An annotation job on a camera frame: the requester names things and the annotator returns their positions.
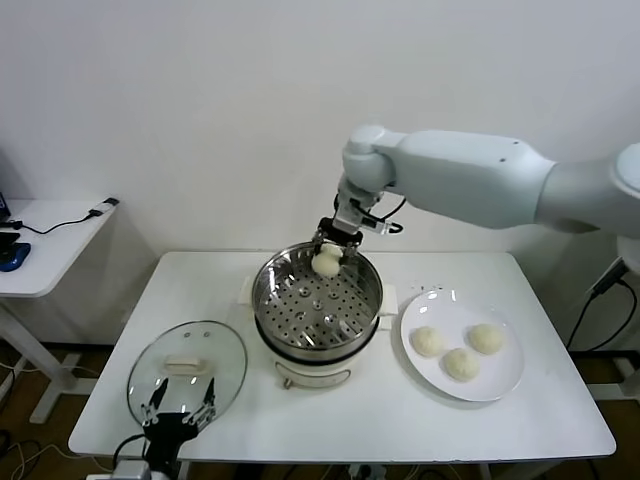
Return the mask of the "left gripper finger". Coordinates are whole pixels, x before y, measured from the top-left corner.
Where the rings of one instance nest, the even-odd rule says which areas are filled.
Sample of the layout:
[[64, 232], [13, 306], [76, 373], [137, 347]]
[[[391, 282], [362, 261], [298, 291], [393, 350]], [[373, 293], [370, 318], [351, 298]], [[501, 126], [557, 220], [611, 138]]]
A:
[[215, 407], [215, 378], [209, 381], [207, 389], [200, 406], [187, 417], [183, 419], [183, 423], [195, 426], [197, 429], [204, 429], [212, 423], [216, 416]]
[[154, 389], [149, 401], [141, 404], [142, 425], [150, 426], [158, 421], [158, 409], [166, 394], [168, 379], [164, 378]]

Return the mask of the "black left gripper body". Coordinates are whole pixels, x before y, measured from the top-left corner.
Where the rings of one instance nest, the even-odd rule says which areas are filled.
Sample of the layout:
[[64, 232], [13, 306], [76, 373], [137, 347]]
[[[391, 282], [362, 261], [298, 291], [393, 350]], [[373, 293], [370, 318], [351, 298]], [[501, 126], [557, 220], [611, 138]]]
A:
[[160, 413], [143, 423], [149, 446], [144, 459], [151, 468], [174, 468], [182, 445], [198, 435], [198, 427], [186, 413]]

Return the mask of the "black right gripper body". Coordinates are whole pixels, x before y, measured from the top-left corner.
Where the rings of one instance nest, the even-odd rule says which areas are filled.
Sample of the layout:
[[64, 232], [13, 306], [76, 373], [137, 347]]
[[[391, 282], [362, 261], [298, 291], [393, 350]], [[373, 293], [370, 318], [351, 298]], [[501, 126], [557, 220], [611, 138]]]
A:
[[314, 234], [315, 242], [329, 241], [337, 245], [360, 245], [362, 240], [363, 234], [360, 231], [355, 233], [345, 232], [337, 228], [330, 217], [320, 219]]

